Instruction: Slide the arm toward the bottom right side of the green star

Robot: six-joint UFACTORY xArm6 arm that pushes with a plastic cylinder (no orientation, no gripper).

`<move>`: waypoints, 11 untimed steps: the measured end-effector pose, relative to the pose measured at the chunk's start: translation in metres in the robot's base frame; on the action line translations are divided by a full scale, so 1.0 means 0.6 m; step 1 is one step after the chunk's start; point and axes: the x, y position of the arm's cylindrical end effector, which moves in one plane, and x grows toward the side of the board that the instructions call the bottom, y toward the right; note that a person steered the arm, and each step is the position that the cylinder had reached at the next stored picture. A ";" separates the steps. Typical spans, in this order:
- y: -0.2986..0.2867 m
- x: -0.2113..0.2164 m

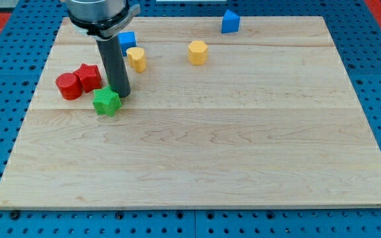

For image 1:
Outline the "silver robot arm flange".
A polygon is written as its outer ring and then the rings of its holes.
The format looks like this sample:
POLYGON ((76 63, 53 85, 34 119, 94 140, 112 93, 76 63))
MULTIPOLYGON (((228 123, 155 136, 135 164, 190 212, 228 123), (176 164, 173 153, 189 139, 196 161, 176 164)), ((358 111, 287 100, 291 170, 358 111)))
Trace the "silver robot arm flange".
POLYGON ((78 31, 100 41, 117 36, 141 13, 140 4, 129 0, 66 0, 65 4, 78 31))

